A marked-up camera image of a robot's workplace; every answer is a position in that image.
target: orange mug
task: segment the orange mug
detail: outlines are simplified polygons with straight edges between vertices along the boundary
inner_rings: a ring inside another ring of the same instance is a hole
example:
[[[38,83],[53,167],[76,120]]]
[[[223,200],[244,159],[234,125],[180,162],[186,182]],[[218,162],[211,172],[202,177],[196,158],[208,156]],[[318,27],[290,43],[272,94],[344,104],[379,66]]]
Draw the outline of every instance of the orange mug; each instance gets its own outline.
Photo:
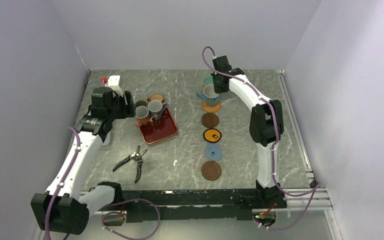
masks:
[[[150,122],[150,111],[146,106],[138,106],[136,108],[136,121],[134,126],[139,128],[142,125],[147,125]]]
[[[161,95],[159,93],[153,94],[151,97],[148,97],[146,100],[148,100],[148,102],[151,102],[153,100],[158,100],[158,101],[164,103],[163,95]]]

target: round coaster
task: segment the round coaster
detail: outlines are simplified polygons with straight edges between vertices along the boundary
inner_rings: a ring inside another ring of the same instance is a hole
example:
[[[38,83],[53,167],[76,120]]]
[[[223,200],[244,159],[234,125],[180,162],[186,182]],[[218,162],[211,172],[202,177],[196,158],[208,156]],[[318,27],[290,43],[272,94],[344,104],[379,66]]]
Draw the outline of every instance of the round coaster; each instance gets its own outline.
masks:
[[[202,116],[201,123],[207,128],[215,128],[219,125],[219,117],[214,113],[207,112]]]
[[[216,180],[222,175],[222,167],[215,161],[206,161],[201,167],[201,174],[207,180]]]
[[[210,143],[205,147],[205,156],[209,160],[218,161],[223,157],[222,148],[218,144]]]
[[[218,101],[215,106],[208,106],[205,101],[202,101],[201,108],[207,113],[217,113],[222,108],[222,103]]]
[[[205,141],[209,142],[210,144],[215,144],[222,139],[222,133],[215,129],[215,128],[208,128],[204,131],[202,134]]]

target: blue coaster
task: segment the blue coaster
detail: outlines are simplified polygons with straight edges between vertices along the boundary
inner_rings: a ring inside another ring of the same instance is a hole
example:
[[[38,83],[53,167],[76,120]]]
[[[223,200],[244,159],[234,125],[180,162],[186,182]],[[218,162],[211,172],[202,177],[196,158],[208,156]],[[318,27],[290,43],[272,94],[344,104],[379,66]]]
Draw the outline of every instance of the blue coaster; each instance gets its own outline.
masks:
[[[218,161],[223,157],[222,148],[215,143],[210,143],[205,147],[205,156],[209,160]]]

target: mug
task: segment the mug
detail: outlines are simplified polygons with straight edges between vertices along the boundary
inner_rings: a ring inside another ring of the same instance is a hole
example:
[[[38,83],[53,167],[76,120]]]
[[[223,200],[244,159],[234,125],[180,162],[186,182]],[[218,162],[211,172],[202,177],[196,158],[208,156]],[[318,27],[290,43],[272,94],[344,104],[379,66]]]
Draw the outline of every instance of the mug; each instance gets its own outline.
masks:
[[[206,76],[206,77],[204,77],[204,79],[202,80],[201,90],[204,90],[204,88],[207,85],[210,85],[210,84],[213,84],[213,76]]]
[[[166,102],[160,102],[159,100],[152,100],[148,103],[148,110],[150,115],[150,121],[157,121],[163,115],[163,111],[168,107]]]
[[[203,91],[196,91],[196,96],[204,100],[208,107],[214,107],[220,100],[220,95],[214,91],[214,84],[208,84]]]
[[[139,100],[139,101],[137,101],[134,105],[136,106],[136,108],[139,107],[139,106],[145,106],[145,107],[148,107],[148,102],[145,101],[145,100]]]
[[[136,122],[134,125],[139,128],[142,125],[147,125],[150,122],[150,111],[146,106],[138,106],[136,108]]]
[[[148,102],[151,102],[151,101],[154,101],[154,100],[158,100],[158,101],[164,103],[163,95],[161,95],[159,93],[153,94],[151,97],[148,97],[146,100],[148,100]]]

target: red tray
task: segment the red tray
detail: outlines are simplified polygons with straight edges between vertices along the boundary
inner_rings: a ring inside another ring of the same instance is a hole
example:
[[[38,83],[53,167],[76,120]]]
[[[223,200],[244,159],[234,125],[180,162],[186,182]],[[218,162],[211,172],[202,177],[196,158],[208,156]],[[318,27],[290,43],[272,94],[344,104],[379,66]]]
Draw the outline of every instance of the red tray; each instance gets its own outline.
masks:
[[[172,137],[178,133],[178,130],[178,126],[176,126],[175,120],[168,107],[162,112],[160,123],[157,126],[152,126],[151,123],[140,126],[142,137],[147,144],[154,144]]]

